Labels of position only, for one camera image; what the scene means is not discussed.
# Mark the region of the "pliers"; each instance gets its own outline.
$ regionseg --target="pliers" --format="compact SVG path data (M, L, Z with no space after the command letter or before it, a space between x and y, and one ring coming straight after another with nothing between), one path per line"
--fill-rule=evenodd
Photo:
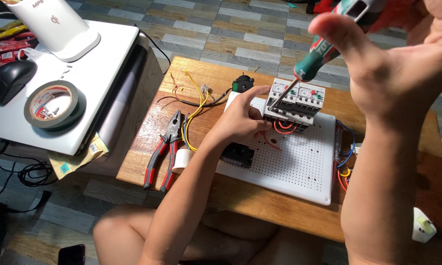
M169 168L167 170L167 173L165 174L164 181L162 181L160 191L166 194L172 185L173 177L175 176L175 173L172 171L173 164L175 163L175 154L177 153L179 142L182 141L182 138L179 137L181 120L180 116L180 110L177 110L175 115L170 120L169 125L167 126L167 131L165 132L165 135L160 135L161 141L159 145L155 148L155 151L152 154L151 159L149 160L149 164L147 165L146 174L144 174L144 190L147 190L151 187L154 179L154 166L157 163L159 157L164 152L167 145L169 146L170 155Z

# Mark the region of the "black mouse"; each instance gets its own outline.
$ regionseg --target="black mouse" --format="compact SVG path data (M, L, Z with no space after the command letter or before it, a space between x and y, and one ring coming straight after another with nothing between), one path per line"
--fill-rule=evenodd
M0 67L0 103L8 103L38 69L31 60L14 61Z

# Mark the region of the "wood-pattern floor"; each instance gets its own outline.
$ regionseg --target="wood-pattern floor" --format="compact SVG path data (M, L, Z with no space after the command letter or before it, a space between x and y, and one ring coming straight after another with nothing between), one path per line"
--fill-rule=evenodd
M83 18L118 24L135 23L173 58L175 55L292 79L292 69L308 52L313 36L307 33L314 18L305 5L290 8L282 0L72 0ZM400 30L369 34L383 49L405 45ZM154 49L162 70L168 67ZM349 90L349 74L340 57L325 65L313 81ZM442 94L432 106L442 136ZM11 164L1 161L10 168ZM7 173L0 170L0 189ZM47 205L28 214L11 214L0 265L54 265L60 248L86 245L86 264L97 265L92 228L102 214L121 203L156 208L163 196L113 178L75 173L45 188L28 188L14 176L0 202L29 209L42 190L53 192ZM323 261L347 264L343 244L325 245Z

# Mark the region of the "knee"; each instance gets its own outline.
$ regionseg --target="knee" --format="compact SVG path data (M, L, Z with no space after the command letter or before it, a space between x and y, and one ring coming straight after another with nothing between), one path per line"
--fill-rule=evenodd
M94 237L99 238L105 234L117 232L119 229L125 229L130 225L130 216L135 211L145 211L145 208L135 204L121 204L109 210L95 224Z

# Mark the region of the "wooden table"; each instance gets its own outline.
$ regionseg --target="wooden table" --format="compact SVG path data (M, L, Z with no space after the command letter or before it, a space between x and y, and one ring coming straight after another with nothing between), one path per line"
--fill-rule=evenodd
M198 102L199 95L189 77L182 69L187 70L197 85L208 85L216 99L232 81L242 75L242 70L213 65L192 59L175 57L165 76L146 118L124 159L117 178L136 185L143 185L144 171L155 147L159 143L159 134L163 134L167 123L177 109L182 113L196 110L196 107L185 105L174 99L162 99L169 96L173 88L170 73L179 87L178 96L191 102ZM245 72L255 79L254 84L272 84L275 77L253 72ZM365 117L352 101L348 92L326 88L326 101L321 112L336 116L345 125L355 131L357 142L365 134ZM212 128L224 111L225 104L206 108L190 124L189 138L194 147L198 147L206 133ZM343 137L343 146L350 145L351 137ZM162 162L161 169L153 187L158 190L168 167L168 157ZM418 154L418 192L416 207L420 208L434 221L442 232L442 142L439 135L436 114L430 111L424 122ZM340 212L345 192L335 182L330 206L320 206L302 199L287 196L272 190L249 184L234 178L216 174L208 205L233 212L246 214L262 220L298 229L335 241L344 241L340 226Z

